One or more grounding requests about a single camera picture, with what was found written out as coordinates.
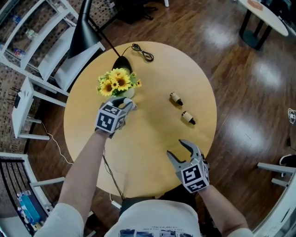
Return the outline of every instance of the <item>small cylindrical object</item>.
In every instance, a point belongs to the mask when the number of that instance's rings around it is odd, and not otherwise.
[[[170,97],[172,98],[173,101],[175,101],[178,105],[183,105],[183,102],[181,100],[181,98],[175,93],[175,92],[172,92],[170,93]]]
[[[182,113],[182,117],[189,123],[192,123],[193,125],[196,123],[193,119],[193,117],[187,112],[187,111],[184,111]]]

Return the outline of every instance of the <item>white t-shirt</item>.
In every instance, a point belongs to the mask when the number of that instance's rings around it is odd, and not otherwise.
[[[35,237],[82,237],[83,229],[79,212],[60,203]],[[105,237],[201,237],[201,234],[197,214],[189,205],[147,200],[127,209]],[[253,237],[253,234],[249,229],[238,229],[229,237]]]

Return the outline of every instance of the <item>lamp base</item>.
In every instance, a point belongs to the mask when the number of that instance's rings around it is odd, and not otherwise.
[[[125,56],[118,57],[118,59],[115,61],[112,67],[112,69],[120,69],[120,68],[127,69],[130,74],[133,72],[129,61]]]

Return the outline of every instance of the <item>white metal rack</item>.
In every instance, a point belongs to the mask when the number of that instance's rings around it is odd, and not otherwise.
[[[73,59],[67,59],[62,66],[58,69],[54,80],[56,80],[57,84],[60,87],[54,86],[48,82],[48,79],[51,77],[51,73],[54,71],[56,66],[58,65],[59,61],[65,56],[67,53],[72,36],[74,34],[74,30],[76,24],[69,20],[66,16],[70,13],[76,19],[78,19],[78,13],[71,7],[71,5],[67,2],[67,0],[60,0],[61,3],[66,7],[59,7],[58,9],[51,3],[49,0],[39,0],[21,19],[21,21],[16,25],[13,29],[12,33],[8,37],[7,41],[5,42],[3,49],[0,51],[0,63],[18,71],[19,73],[27,76],[31,80],[34,81],[34,84],[37,84],[49,91],[54,93],[60,92],[64,95],[68,95],[67,89],[74,81],[78,73],[82,70],[88,60],[95,54],[98,49],[102,51],[105,50],[101,42],[97,43],[93,47],[87,49],[86,51],[82,52],[81,54],[77,55]],[[15,6],[18,0],[8,0],[8,2],[0,9],[0,16],[4,14],[9,14],[9,11]],[[47,2],[57,13],[44,25],[44,27],[38,32],[38,36],[34,38],[29,47],[26,50],[26,54],[19,59],[20,66],[8,61],[7,55],[11,55],[11,52],[7,49],[9,44],[12,42],[13,38],[15,37],[18,30],[21,26],[25,23],[25,21],[38,9],[38,7]],[[70,28],[68,28],[57,40],[57,42],[52,46],[52,48],[48,51],[45,55],[41,63],[39,64],[38,68],[35,66],[30,65],[30,60],[34,55],[37,48],[41,45],[43,40],[46,36],[61,22],[65,20]],[[38,71],[41,75],[35,76],[34,74],[26,71],[26,67],[30,66],[34,68],[34,70]]]
[[[68,28],[52,46],[52,48],[48,51],[44,59],[39,64],[38,70],[43,80],[48,80],[52,71],[56,68],[59,61],[69,50],[74,30],[75,27]]]

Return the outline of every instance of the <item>black desk lamp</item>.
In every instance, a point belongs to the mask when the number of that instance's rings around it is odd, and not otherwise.
[[[120,56],[120,54],[116,51],[116,49],[108,40],[108,38],[103,34],[100,28],[90,18],[89,12],[91,10],[91,4],[92,4],[92,0],[84,0],[82,2],[78,21],[77,21],[77,26],[75,28],[70,49],[68,52],[68,58],[72,58],[80,54],[81,52],[87,50],[88,48],[92,47],[97,42],[99,42],[101,40],[101,37],[97,34],[97,32],[99,32],[103,36],[103,38],[107,41],[107,43],[113,48],[115,53],[118,55],[118,59],[115,61],[113,65],[113,69],[126,68],[129,70],[130,73],[132,73],[132,68],[128,59],[124,56]],[[93,24],[97,32],[90,26],[88,21],[90,21],[91,24]]]

